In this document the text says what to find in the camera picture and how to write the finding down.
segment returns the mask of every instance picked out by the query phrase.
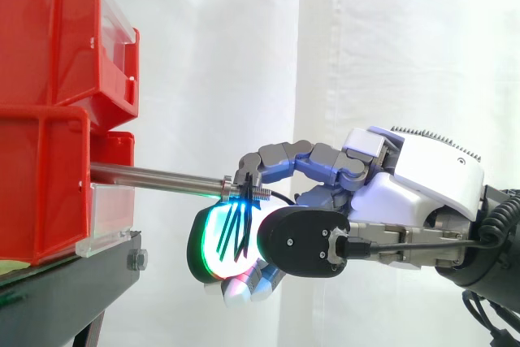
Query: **nut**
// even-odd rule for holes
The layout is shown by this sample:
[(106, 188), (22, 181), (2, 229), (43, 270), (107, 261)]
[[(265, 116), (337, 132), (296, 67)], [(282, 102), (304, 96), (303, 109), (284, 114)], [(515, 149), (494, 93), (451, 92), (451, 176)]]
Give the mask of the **nut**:
[(148, 251), (146, 249), (134, 249), (128, 255), (128, 261), (130, 270), (146, 270), (146, 266), (148, 266)]

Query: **white curtain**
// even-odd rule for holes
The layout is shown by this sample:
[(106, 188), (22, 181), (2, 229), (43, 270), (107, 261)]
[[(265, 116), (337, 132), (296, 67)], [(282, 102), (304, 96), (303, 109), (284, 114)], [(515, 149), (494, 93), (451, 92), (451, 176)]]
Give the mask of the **white curtain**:
[[(520, 0), (300, 0), (298, 35), (295, 139), (427, 128), (480, 153), (487, 183), (518, 186)], [(432, 269), (362, 261), (286, 280), (279, 345), (488, 345), (461, 292)]]
[[(244, 154), (293, 138), (299, 0), (115, 1), (141, 33), (139, 119), (122, 127), (137, 166), (222, 178)], [(136, 191), (149, 263), (107, 309), (100, 347), (276, 345), (282, 289), (228, 310), (189, 272), (193, 218), (214, 202)]]
[[(115, 1), (141, 31), (141, 111), (123, 127), (138, 166), (218, 177), (261, 145), (338, 147), (352, 127), (397, 124), (479, 152), (498, 188), (520, 181), (520, 0)], [(292, 191), (309, 186), (297, 176)], [(488, 344), (433, 270), (350, 262), (227, 310), (184, 259), (209, 204), (137, 192), (149, 266), (107, 310), (101, 347)]]

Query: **red storage crate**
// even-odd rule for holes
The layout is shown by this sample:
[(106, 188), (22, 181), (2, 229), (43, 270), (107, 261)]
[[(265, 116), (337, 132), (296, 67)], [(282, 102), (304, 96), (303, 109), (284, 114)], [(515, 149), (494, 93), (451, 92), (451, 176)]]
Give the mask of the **red storage crate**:
[(0, 106), (0, 260), (38, 264), (90, 234), (90, 156), (133, 164), (131, 133), (91, 136), (79, 107)]
[(103, 134), (137, 117), (138, 47), (112, 0), (0, 0), (0, 105), (83, 107)]

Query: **black metal stand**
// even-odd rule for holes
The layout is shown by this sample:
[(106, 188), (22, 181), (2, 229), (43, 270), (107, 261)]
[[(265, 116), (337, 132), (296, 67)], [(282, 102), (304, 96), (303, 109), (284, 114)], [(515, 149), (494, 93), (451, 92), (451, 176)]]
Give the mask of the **black metal stand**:
[(0, 276), (0, 346), (98, 343), (104, 310), (139, 279), (141, 234), (91, 258), (77, 256)]

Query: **steel shaft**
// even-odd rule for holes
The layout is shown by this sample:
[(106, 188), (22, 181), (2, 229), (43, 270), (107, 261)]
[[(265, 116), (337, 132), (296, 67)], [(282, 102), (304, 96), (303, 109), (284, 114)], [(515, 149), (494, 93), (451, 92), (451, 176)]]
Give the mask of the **steel shaft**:
[[(222, 198), (224, 201), (241, 194), (241, 187), (233, 184), (229, 176), (220, 180), (104, 163), (91, 163), (90, 176), (93, 182)], [(253, 189), (255, 200), (266, 201), (270, 196), (268, 189)]]

